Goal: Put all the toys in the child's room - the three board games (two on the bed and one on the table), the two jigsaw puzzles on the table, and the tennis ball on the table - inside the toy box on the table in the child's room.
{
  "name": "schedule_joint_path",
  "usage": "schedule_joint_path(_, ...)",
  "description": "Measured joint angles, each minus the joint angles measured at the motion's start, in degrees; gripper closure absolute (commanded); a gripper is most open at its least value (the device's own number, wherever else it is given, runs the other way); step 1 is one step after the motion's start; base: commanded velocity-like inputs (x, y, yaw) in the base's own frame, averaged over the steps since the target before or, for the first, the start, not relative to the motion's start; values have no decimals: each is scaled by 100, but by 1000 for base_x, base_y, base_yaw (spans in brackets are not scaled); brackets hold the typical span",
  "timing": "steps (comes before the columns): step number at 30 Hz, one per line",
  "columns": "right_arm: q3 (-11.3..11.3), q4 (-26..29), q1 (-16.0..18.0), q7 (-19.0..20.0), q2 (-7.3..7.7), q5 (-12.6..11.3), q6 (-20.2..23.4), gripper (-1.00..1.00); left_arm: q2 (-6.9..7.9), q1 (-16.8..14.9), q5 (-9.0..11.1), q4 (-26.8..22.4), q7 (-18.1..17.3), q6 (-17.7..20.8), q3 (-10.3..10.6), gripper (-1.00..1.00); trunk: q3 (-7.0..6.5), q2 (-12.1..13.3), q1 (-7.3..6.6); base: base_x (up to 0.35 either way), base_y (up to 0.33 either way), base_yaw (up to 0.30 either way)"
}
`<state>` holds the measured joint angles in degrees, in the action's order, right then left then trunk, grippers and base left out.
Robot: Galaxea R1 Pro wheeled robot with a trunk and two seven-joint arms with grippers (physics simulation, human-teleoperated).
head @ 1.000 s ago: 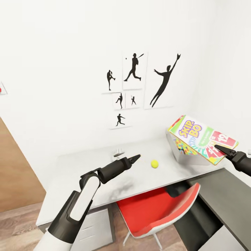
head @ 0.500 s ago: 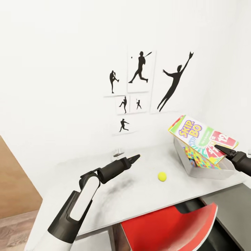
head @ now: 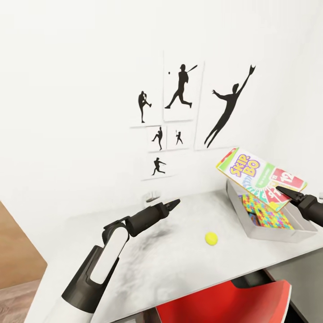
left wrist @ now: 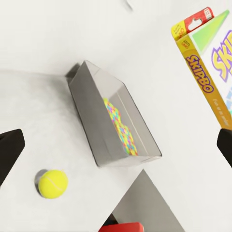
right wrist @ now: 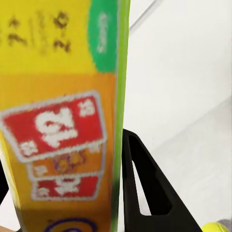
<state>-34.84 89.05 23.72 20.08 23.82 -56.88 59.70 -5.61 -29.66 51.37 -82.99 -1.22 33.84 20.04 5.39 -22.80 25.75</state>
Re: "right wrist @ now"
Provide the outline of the board game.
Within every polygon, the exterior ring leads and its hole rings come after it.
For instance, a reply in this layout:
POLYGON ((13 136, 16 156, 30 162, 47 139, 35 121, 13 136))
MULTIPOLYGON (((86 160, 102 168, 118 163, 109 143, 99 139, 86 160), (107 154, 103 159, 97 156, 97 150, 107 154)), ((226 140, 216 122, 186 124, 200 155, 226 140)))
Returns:
POLYGON ((0 160, 22 232, 117 232, 131 0, 0 0, 0 160))

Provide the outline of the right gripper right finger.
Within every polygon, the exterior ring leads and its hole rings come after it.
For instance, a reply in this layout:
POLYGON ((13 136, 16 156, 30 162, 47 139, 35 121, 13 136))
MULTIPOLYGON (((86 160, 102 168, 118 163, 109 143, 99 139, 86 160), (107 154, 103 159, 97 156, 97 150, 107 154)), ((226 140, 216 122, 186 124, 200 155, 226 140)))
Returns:
POLYGON ((125 232, 203 232, 139 136, 124 128, 121 170, 125 232), (151 216, 140 213, 133 165, 151 216))

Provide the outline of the tennis ball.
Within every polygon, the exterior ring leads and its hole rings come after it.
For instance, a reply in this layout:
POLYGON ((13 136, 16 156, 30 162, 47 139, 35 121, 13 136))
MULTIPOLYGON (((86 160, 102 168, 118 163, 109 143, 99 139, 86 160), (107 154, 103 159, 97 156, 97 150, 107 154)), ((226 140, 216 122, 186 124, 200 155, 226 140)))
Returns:
POLYGON ((203 232, 230 232, 225 226, 217 222, 207 223, 201 229, 203 232))

